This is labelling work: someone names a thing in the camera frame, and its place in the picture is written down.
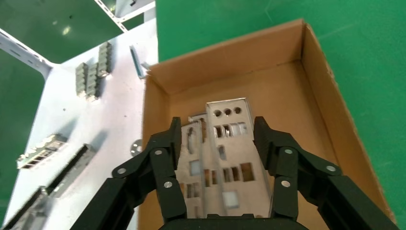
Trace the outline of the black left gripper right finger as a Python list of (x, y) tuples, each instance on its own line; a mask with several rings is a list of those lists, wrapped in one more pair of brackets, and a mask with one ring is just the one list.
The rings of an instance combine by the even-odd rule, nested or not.
[(304, 150), (290, 133), (257, 116), (253, 136), (264, 169), (274, 177), (272, 218), (297, 221), (302, 195), (331, 230), (397, 229), (337, 165)]

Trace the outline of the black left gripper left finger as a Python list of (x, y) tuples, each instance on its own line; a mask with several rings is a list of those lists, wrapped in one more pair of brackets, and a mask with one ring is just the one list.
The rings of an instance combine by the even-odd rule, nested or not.
[(134, 209), (156, 191), (162, 230), (176, 230), (187, 208), (176, 179), (180, 157), (181, 122), (174, 117), (166, 131), (151, 135), (144, 150), (117, 166), (83, 210), (73, 230), (125, 230)]

